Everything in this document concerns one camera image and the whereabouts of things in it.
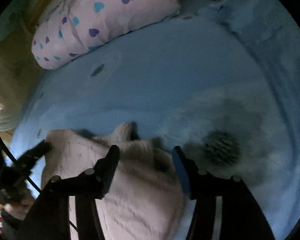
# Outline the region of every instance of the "pillow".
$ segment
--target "pillow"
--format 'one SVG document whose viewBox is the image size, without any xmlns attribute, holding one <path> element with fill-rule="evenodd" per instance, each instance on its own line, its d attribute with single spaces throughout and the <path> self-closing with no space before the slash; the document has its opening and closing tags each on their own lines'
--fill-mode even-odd
<svg viewBox="0 0 300 240">
<path fill-rule="evenodd" d="M 61 2 L 57 2 L 57 6 L 54 6 L 51 10 L 47 11 L 47 13 L 45 13 L 46 10 L 49 9 L 49 7 L 51 7 L 52 3 L 51 2 L 48 7 L 44 10 L 44 12 L 42 13 L 42 15 L 40 16 L 40 19 L 39 19 L 39 23 L 41 24 L 42 22 L 44 21 L 48 21 L 49 18 L 51 17 L 52 13 L 57 10 L 60 6 L 60 4 L 64 1 L 67 1 L 67 0 L 61 0 Z"/>
<path fill-rule="evenodd" d="M 178 0 L 65 0 L 34 34 L 39 65 L 55 69 L 179 11 Z"/>
</svg>

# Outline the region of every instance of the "fuzzy blanket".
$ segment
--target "fuzzy blanket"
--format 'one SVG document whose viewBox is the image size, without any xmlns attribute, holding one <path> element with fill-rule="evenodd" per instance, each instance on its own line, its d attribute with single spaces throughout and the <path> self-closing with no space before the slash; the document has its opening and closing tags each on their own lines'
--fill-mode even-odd
<svg viewBox="0 0 300 240">
<path fill-rule="evenodd" d="M 42 188 L 53 175 L 65 179 L 92 168 L 116 144 L 121 157 L 110 191 L 104 199 L 96 200 L 105 239 L 169 239 L 184 206 L 171 156 L 155 149 L 148 140 L 130 141 L 131 130 L 130 124 L 123 123 L 112 134 L 93 140 L 73 130 L 51 131 L 46 141 L 54 149 L 45 156 Z M 167 170 L 158 169 L 158 163 Z M 69 212 L 76 224 L 74 197 L 70 198 Z M 71 235 L 78 238 L 74 230 Z"/>
</svg>

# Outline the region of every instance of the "dark stain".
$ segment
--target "dark stain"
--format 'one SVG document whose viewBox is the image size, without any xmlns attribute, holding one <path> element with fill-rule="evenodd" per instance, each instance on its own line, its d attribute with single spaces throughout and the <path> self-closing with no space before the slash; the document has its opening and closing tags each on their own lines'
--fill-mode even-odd
<svg viewBox="0 0 300 240">
<path fill-rule="evenodd" d="M 193 16 L 191 16 L 191 15 L 183 17 L 184 20 L 191 20 L 192 18 L 193 18 Z"/>
<path fill-rule="evenodd" d="M 214 165 L 231 165 L 240 157 L 238 140 L 230 133 L 215 130 L 204 139 L 203 151 L 205 157 Z"/>
<path fill-rule="evenodd" d="M 91 77 L 95 77 L 97 76 L 102 70 L 103 68 L 105 67 L 104 64 L 100 65 L 99 67 L 97 67 L 91 74 Z"/>
<path fill-rule="evenodd" d="M 273 147 L 267 140 L 263 131 L 263 116 L 267 112 L 267 102 L 264 98 L 253 98 L 257 105 L 263 106 L 262 114 L 248 111 L 240 101 L 226 99 L 221 104 L 212 108 L 212 111 L 222 113 L 221 117 L 212 120 L 211 130 L 224 131 L 235 136 L 241 149 L 241 155 L 238 163 L 217 167 L 204 154 L 205 135 L 202 135 L 202 143 L 188 142 L 183 146 L 183 150 L 188 157 L 195 156 L 196 164 L 199 168 L 214 170 L 217 173 L 238 172 L 243 175 L 244 182 L 253 187 L 262 183 L 267 174 L 267 156 L 273 151 Z"/>
</svg>

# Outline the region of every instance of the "light blue fitted sheet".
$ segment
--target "light blue fitted sheet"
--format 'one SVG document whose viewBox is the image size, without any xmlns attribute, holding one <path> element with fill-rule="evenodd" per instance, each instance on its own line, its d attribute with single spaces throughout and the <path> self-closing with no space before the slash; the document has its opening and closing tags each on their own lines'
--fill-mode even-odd
<svg viewBox="0 0 300 240">
<path fill-rule="evenodd" d="M 135 122 L 141 138 L 182 146 L 214 175 L 240 175 L 284 239 L 300 217 L 300 30 L 277 0 L 181 4 L 174 19 L 46 71 L 11 150 L 19 156 L 52 129 L 103 135 Z M 238 137 L 238 164 L 204 159 L 200 143 L 212 129 Z M 43 167 L 34 169 L 37 184 Z M 185 238 L 193 207 L 175 239 Z"/>
</svg>

